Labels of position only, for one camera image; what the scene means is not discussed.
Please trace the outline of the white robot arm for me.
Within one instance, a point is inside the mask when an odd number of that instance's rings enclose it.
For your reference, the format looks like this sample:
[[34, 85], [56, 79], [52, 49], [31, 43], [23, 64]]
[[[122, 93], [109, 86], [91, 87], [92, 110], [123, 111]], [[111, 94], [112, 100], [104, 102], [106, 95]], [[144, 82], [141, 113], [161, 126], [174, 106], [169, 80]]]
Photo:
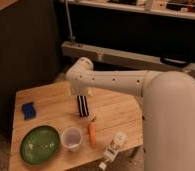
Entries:
[[95, 71], [81, 57], [67, 71], [72, 93], [89, 87], [143, 98], [144, 171], [195, 171], [195, 79], [185, 72]]

